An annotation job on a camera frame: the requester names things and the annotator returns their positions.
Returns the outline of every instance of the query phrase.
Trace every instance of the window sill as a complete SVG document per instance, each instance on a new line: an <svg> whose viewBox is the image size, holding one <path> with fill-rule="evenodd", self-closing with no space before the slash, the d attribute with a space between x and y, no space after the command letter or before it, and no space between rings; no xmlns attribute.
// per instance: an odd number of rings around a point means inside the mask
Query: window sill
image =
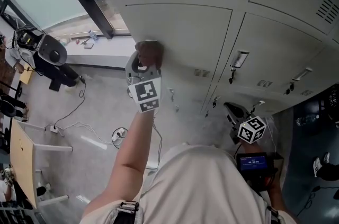
<svg viewBox="0 0 339 224"><path fill-rule="evenodd" d="M72 40L67 46L67 61L69 64L93 65L104 67L125 68L130 56L135 51L135 41L132 37L116 36L111 40L100 37L97 42L92 39L87 43L94 43L92 49L84 49L81 43L85 39Z"/></svg>

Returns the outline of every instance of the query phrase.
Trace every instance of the water bottle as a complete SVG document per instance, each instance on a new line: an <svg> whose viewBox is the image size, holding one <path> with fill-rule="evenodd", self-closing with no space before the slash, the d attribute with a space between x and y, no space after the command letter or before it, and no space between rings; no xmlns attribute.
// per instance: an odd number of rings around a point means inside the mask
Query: water bottle
<svg viewBox="0 0 339 224"><path fill-rule="evenodd" d="M97 40L98 40L97 35L96 35L92 30L89 30L88 33L90 34L90 37L91 37L94 41L97 41Z"/></svg>
<svg viewBox="0 0 339 224"><path fill-rule="evenodd" d="M319 119L319 115L310 114L310 115L306 115L304 117L297 118L296 124L297 124L297 126L304 126L304 125L308 125L308 124L315 122L317 119Z"/></svg>

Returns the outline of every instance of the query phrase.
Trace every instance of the device screen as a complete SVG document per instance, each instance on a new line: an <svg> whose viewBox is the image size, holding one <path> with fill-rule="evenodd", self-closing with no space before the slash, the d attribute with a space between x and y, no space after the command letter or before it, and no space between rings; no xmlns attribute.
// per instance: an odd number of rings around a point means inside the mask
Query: device screen
<svg viewBox="0 0 339 224"><path fill-rule="evenodd" d="M242 157L240 159L240 168L242 171L267 168L266 158L265 156Z"/></svg>

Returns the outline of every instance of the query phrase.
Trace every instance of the desk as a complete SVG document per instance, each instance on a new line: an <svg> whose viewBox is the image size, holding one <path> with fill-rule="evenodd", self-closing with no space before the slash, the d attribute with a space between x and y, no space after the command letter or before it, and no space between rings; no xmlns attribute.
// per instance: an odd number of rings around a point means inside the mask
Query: desk
<svg viewBox="0 0 339 224"><path fill-rule="evenodd" d="M20 76L20 81L28 85L28 82L30 81L31 75L33 73L33 69L27 63L25 63L25 66L23 67L24 67L24 71Z"/></svg>
<svg viewBox="0 0 339 224"><path fill-rule="evenodd" d="M35 173L41 171L35 170L35 150L73 151L73 148L35 144L21 126L44 131L43 127L33 126L13 119L11 131L11 165L14 169L15 180L34 208L67 200L69 197L64 195L50 200L38 201Z"/></svg>

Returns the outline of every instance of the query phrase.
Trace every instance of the locker vent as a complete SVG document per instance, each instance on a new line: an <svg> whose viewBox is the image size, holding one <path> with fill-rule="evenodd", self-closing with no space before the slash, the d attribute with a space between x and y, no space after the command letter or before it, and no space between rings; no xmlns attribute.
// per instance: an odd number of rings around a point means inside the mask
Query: locker vent
<svg viewBox="0 0 339 224"><path fill-rule="evenodd" d="M210 71L209 70L195 69L193 75L208 78L208 77L210 77Z"/></svg>
<svg viewBox="0 0 339 224"><path fill-rule="evenodd" d="M259 82L256 83L256 86L269 87L272 84L273 84L273 82L270 82L270 81L259 80Z"/></svg>
<svg viewBox="0 0 339 224"><path fill-rule="evenodd" d="M308 96L312 93L313 93L313 91L305 90L305 91L301 92L300 95Z"/></svg>
<svg viewBox="0 0 339 224"><path fill-rule="evenodd" d="M339 14L339 7L333 4L331 0L323 0L316 14L329 24L332 24Z"/></svg>

